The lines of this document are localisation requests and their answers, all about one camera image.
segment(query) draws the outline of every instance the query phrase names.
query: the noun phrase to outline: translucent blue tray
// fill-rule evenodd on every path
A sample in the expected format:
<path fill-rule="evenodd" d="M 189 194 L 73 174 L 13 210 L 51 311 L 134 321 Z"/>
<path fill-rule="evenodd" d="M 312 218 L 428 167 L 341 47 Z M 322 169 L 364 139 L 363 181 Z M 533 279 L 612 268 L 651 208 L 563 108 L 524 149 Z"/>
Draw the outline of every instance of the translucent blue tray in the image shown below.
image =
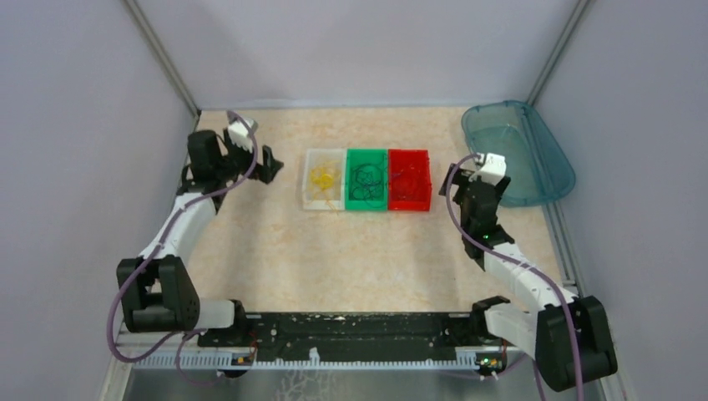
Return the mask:
<path fill-rule="evenodd" d="M 462 119 L 472 152 L 506 156 L 511 184 L 502 206 L 536 206 L 566 196 L 575 172 L 539 113 L 526 103 L 507 100 L 475 106 Z"/>

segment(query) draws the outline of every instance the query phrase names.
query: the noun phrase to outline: gray wall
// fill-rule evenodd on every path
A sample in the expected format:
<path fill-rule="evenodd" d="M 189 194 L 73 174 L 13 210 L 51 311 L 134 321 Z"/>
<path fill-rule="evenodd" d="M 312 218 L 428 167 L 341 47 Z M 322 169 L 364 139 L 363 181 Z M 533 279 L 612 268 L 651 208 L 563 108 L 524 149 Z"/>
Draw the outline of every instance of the gray wall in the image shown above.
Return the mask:
<path fill-rule="evenodd" d="M 115 266 L 168 213 L 191 118 L 118 0 L 2 9 L 0 398 L 96 399 Z"/>
<path fill-rule="evenodd" d="M 578 174 L 562 206 L 637 399 L 705 399 L 708 3 L 597 2 L 539 110 Z"/>
<path fill-rule="evenodd" d="M 139 0 L 204 109 L 526 99 L 576 2 Z"/>

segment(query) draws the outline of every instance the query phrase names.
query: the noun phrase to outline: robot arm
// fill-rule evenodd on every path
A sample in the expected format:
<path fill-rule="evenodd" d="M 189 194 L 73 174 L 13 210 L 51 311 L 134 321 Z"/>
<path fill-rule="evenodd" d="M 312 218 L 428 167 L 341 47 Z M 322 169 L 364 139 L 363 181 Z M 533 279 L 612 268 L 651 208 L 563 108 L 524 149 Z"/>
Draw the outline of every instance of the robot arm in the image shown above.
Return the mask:
<path fill-rule="evenodd" d="M 239 302 L 199 299 L 185 267 L 202 231 L 219 212 L 225 194 L 194 204 L 190 202 L 225 189 L 230 181 L 247 173 L 254 158 L 253 142 L 244 124 L 252 130 L 257 124 L 251 119 L 242 121 L 235 115 L 230 115 L 229 120 L 229 126 L 224 129 L 225 155 L 221 154 L 214 131 L 202 130 L 189 136 L 190 164 L 182 172 L 172 211 L 150 244 L 137 257 L 123 259 L 118 265 L 116 275 L 120 287 L 156 247 L 158 249 L 144 274 L 137 276 L 121 299 L 125 325 L 131 332 L 233 327 L 235 321 L 242 318 L 243 307 Z M 283 164 L 273 158 L 268 146 L 262 149 L 263 162 L 256 164 L 248 178 L 269 184 Z M 178 212 L 180 218 L 169 226 L 172 216 Z M 161 292 L 150 291 L 156 282 Z"/>
<path fill-rule="evenodd" d="M 511 181 L 504 157 L 480 155 L 475 171 L 459 169 L 452 177 L 458 190 L 452 201 L 460 206 L 460 226 L 487 253 L 463 236 L 465 252 L 484 271 L 499 279 L 528 308 L 513 306 L 504 297 L 473 305 L 476 331 L 490 338 L 504 338 L 536 361 L 544 380 L 555 391 L 574 386 L 570 333 L 558 295 L 521 253 L 514 239 L 498 224 L 497 209 Z M 450 166 L 439 195 L 447 196 Z M 595 297 L 578 297 L 559 287 L 573 317 L 575 337 L 585 382 L 617 371 L 614 346 L 602 304 Z"/>

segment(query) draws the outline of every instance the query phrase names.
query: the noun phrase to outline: red item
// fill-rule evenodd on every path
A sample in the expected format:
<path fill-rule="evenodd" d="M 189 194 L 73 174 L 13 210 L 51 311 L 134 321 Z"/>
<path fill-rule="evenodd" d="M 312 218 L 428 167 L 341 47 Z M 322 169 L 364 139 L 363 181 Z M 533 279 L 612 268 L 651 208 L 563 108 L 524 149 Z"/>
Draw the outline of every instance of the red item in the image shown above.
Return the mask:
<path fill-rule="evenodd" d="M 388 150 L 388 210 L 429 211 L 432 186 L 427 150 Z"/>

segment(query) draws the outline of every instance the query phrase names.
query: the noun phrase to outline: green container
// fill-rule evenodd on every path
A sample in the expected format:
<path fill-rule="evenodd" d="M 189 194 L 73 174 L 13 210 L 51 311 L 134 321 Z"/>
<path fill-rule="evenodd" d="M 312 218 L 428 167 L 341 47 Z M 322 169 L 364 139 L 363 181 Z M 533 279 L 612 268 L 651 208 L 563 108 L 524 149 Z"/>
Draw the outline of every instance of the green container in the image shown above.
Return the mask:
<path fill-rule="evenodd" d="M 388 151 L 346 151 L 344 208 L 348 211 L 388 210 Z"/>

